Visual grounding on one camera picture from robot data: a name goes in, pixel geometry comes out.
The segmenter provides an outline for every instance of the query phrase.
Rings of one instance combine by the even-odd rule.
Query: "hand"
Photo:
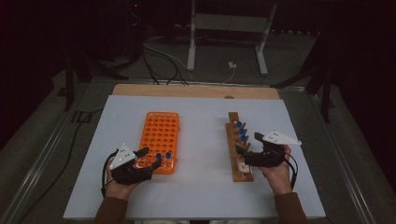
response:
[[[283,146],[283,148],[285,149],[286,153],[291,153],[291,149],[289,148],[289,146],[285,145]],[[286,160],[289,160],[290,156],[288,154],[285,155]],[[258,168],[262,171],[264,177],[267,178],[268,183],[275,195],[292,192],[290,184],[289,166],[285,161],[276,167]]]
[[[118,198],[118,199],[123,199],[128,201],[129,196],[131,195],[132,191],[134,188],[136,188],[140,183],[132,184],[132,185],[122,185],[118,184],[114,179],[113,176],[111,175],[110,171],[110,164],[112,160],[108,162],[107,164],[107,169],[106,169],[106,174],[107,174],[107,184],[106,186],[106,197],[110,198]]]

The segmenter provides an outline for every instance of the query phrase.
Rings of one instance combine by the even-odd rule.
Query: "wooden test tube rack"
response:
[[[239,121],[239,116],[237,112],[229,112],[228,117],[230,122],[225,124],[225,129],[227,131],[227,140],[228,140],[228,149],[230,153],[230,162],[231,162],[231,168],[233,171],[233,182],[252,182],[254,181],[254,177],[252,174],[252,170],[250,166],[247,166],[249,169],[249,173],[241,173],[238,168],[238,160],[239,160],[239,165],[244,164],[244,159],[242,156],[240,156],[236,150],[235,150],[235,145],[238,142],[238,132],[236,128],[236,122]],[[246,123],[242,124],[242,129],[245,128]],[[242,148],[244,150],[248,150],[250,147],[250,143],[242,145]]]

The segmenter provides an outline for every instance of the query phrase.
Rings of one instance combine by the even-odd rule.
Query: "cable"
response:
[[[180,76],[181,82],[182,82],[184,85],[189,85],[189,83],[188,83],[188,82],[183,78],[183,76],[181,75],[180,70],[178,69],[177,65],[172,61],[172,59],[177,60],[177,61],[178,61],[179,63],[181,63],[181,64],[186,68],[186,70],[187,70],[187,66],[186,66],[181,60],[179,60],[178,58],[176,58],[176,57],[174,57],[174,56],[172,56],[172,55],[170,55],[170,54],[167,54],[167,53],[161,52],[161,51],[159,51],[159,50],[153,49],[152,47],[150,47],[149,45],[147,45],[145,42],[143,42],[143,45],[146,47],[146,50],[151,50],[151,51],[153,51],[153,52],[159,53],[159,54],[161,54],[162,56],[166,57],[166,59],[167,59],[167,60],[175,67],[175,69],[177,70],[177,73],[178,73],[179,76]]]
[[[83,120],[86,120],[86,119],[88,119],[89,117],[91,117],[93,114],[95,114],[95,113],[97,113],[97,112],[100,112],[100,111],[103,111],[103,109],[99,109],[99,110],[95,110],[95,111],[92,111],[92,112],[86,112],[86,113],[88,113],[88,115],[85,117],[85,119],[83,119]],[[77,134],[78,134],[78,130],[79,130],[79,128],[81,127],[81,125],[82,125],[83,123],[81,122],[81,123],[79,123],[78,124],[78,126],[77,126],[77,128],[76,128],[76,130],[75,130],[75,133],[74,133],[74,135],[73,135],[73,139],[72,139],[72,143],[71,143],[71,145],[70,145],[70,148],[69,148],[69,153],[68,153],[68,155],[67,155],[67,160],[66,160],[66,163],[64,164],[64,167],[62,168],[62,170],[61,170],[61,172],[55,177],[55,179],[50,183],[50,185],[47,187],[47,189],[44,191],[44,193],[42,193],[41,194],[41,196],[37,199],[37,200],[35,200],[35,202],[26,210],[26,212],[20,217],[20,219],[18,220],[18,224],[20,224],[20,223],[22,223],[23,222],[23,220],[27,217],[27,215],[29,215],[29,213],[30,212],[32,212],[32,210],[37,206],[37,204],[46,196],[46,194],[50,191],[50,189],[56,184],[56,182],[58,181],[58,179],[62,176],[62,174],[64,173],[64,170],[66,169],[66,167],[67,167],[67,165],[69,164],[69,162],[70,162],[70,159],[71,159],[71,157],[72,157],[72,152],[73,152],[73,147],[74,147],[74,144],[75,144],[75,142],[76,142],[76,137],[77,137]]]
[[[332,220],[329,217],[326,217],[326,219],[332,224]]]
[[[156,57],[160,57],[160,58],[163,58],[163,59],[167,60],[168,62],[170,62],[170,63],[175,67],[176,73],[175,73],[171,78],[168,79],[166,85],[168,85],[174,78],[176,78],[177,75],[180,76],[180,82],[181,82],[183,85],[189,85],[189,84],[184,80],[183,76],[182,76],[181,73],[180,73],[180,70],[178,69],[177,65],[172,61],[171,58],[169,58],[167,55],[164,55],[163,53],[159,52],[158,50],[146,49],[146,48],[144,48],[144,49],[145,49],[145,50],[149,50],[149,51],[153,51],[153,52],[157,53],[157,54],[152,54],[152,53],[146,52],[147,54],[150,54],[150,55],[153,55],[153,56],[156,56]]]
[[[113,178],[113,179],[110,180],[109,182],[107,182],[107,183],[105,182],[107,164],[108,164],[108,162],[109,162],[112,158],[116,157],[116,155],[117,155],[118,152],[119,152],[119,149],[117,148],[117,150],[116,150],[115,152],[111,153],[111,154],[107,157],[107,159],[106,159],[106,161],[105,161],[105,164],[103,165],[103,171],[102,171],[102,188],[101,188],[101,192],[102,192],[102,196],[103,196],[103,197],[106,196],[106,186],[114,180],[114,178]]]
[[[226,81],[221,82],[220,84],[226,84],[227,82],[229,82],[231,79],[233,79],[233,75],[235,75],[235,68],[233,68],[233,74],[231,75],[230,78],[228,78]]]
[[[109,185],[111,182],[113,182],[114,181],[114,179],[111,179],[110,181],[108,181],[106,184],[105,184],[105,186],[107,186],[107,185]]]
[[[296,182],[296,180],[297,180],[297,174],[298,174],[298,164],[297,164],[297,161],[296,161],[289,153],[285,152],[285,154],[286,154],[286,155],[289,155],[289,156],[294,160],[294,163],[296,164],[296,168],[294,169],[294,167],[291,165],[291,163],[289,162],[289,160],[286,160],[286,159],[285,159],[285,162],[289,165],[289,167],[290,167],[291,170],[293,171],[293,174],[292,174],[292,176],[291,176],[290,184],[291,184],[291,188],[294,189],[294,184],[295,184],[295,182]]]
[[[157,78],[153,74],[152,67],[151,67],[151,65],[149,65],[149,63],[148,63],[148,61],[146,59],[146,55],[145,55],[144,52],[142,53],[142,57],[141,58],[142,58],[143,63],[146,65],[146,67],[148,69],[148,72],[151,75],[151,78],[152,78],[153,82],[157,83],[157,85],[160,85],[160,83],[158,82]]]

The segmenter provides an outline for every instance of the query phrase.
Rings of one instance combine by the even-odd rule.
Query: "brown sleeve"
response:
[[[118,224],[125,219],[128,201],[105,197],[96,213],[93,224]]]
[[[279,214],[281,224],[305,224],[307,223],[300,199],[297,193],[287,193],[275,196],[276,211]]]

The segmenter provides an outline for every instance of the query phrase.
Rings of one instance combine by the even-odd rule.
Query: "white table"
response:
[[[178,163],[173,175],[155,175],[133,192],[126,218],[277,217],[273,193],[258,170],[253,171],[254,182],[233,182],[225,123],[228,122],[228,112],[235,111],[247,123],[251,139],[254,132],[266,134],[273,129],[296,137],[282,100],[111,95],[64,218],[89,219],[95,216],[102,201],[101,173],[106,157],[123,143],[131,149],[138,148],[149,111],[175,111],[180,115]],[[261,143],[256,140],[249,142],[252,144],[250,149],[261,150]],[[291,146],[291,150],[299,165],[295,191],[306,215],[325,217],[301,148]]]

